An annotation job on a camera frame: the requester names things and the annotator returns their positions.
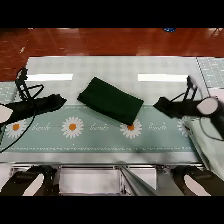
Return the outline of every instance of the black cable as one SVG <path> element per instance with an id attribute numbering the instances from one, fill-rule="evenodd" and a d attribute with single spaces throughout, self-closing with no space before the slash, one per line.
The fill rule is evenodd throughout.
<path id="1" fill-rule="evenodd" d="M 173 102 L 174 100 L 178 99 L 179 97 L 183 96 L 186 92 L 181 93 L 180 95 L 176 96 L 175 98 L 173 98 L 172 100 L 170 100 L 170 102 Z"/>
<path id="2" fill-rule="evenodd" d="M 2 149 L 0 151 L 0 153 L 3 153 L 5 150 L 7 150 L 8 148 L 10 148 L 12 145 L 14 145 L 16 142 L 18 142 L 22 138 L 22 136 L 28 131 L 28 129 L 30 128 L 30 126 L 33 124 L 35 117 L 36 117 L 36 112 L 34 110 L 33 118 L 31 120 L 31 122 L 29 123 L 29 125 L 27 126 L 27 128 L 25 129 L 25 131 L 13 143 L 11 143 L 6 148 Z"/>
<path id="3" fill-rule="evenodd" d="M 201 119 L 202 119 L 202 118 L 200 117 L 200 119 L 199 119 L 199 124 L 200 124 L 201 130 L 202 130 L 202 132 L 204 133 L 204 135 L 206 135 L 208 138 L 211 138 L 211 139 L 213 139 L 213 140 L 217 140 L 217 141 L 223 142 L 223 141 L 224 141 L 223 139 L 219 139 L 219 138 L 212 137 L 212 136 L 208 135 L 208 134 L 205 132 L 205 130 L 204 130 L 203 126 L 202 126 Z"/>

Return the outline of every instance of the towel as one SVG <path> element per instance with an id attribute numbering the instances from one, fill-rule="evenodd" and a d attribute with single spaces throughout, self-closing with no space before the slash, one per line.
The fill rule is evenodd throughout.
<path id="1" fill-rule="evenodd" d="M 144 102 L 96 77 L 79 94 L 78 100 L 89 108 L 127 125 L 133 124 Z"/>

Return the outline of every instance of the white flower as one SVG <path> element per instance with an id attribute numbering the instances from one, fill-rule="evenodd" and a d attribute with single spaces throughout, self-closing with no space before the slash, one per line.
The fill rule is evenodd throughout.
<path id="1" fill-rule="evenodd" d="M 126 136 L 126 138 L 135 138 L 136 136 L 139 136 L 141 134 L 142 125 L 138 119 L 136 119 L 133 123 L 133 125 L 128 126 L 126 124 L 120 125 L 121 129 L 120 131 L 123 132 L 123 135 Z"/>
<path id="2" fill-rule="evenodd" d="M 26 120 L 21 120 L 7 125 L 5 132 L 8 138 L 18 138 L 25 131 L 26 127 Z"/>
<path id="3" fill-rule="evenodd" d="M 63 122 L 63 135 L 66 135 L 66 138 L 75 138 L 82 134 L 81 131 L 83 130 L 83 126 L 83 121 L 78 117 L 69 117 L 65 122 Z"/>
<path id="4" fill-rule="evenodd" d="M 181 134 L 187 138 L 189 128 L 186 125 L 186 121 L 189 121 L 189 118 L 183 117 L 181 120 L 178 121 L 177 127 Z"/>

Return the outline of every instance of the red brown floor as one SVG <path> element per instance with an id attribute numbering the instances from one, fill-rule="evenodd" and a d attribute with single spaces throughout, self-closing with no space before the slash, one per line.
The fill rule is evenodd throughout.
<path id="1" fill-rule="evenodd" d="M 224 57 L 224 29 L 0 28 L 0 81 L 15 80 L 30 56 L 163 55 Z"/>

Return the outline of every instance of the blue object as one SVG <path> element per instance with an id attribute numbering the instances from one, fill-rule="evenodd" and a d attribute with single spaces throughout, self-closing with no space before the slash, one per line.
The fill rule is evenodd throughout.
<path id="1" fill-rule="evenodd" d="M 174 32 L 176 28 L 163 28 L 166 32 Z"/>

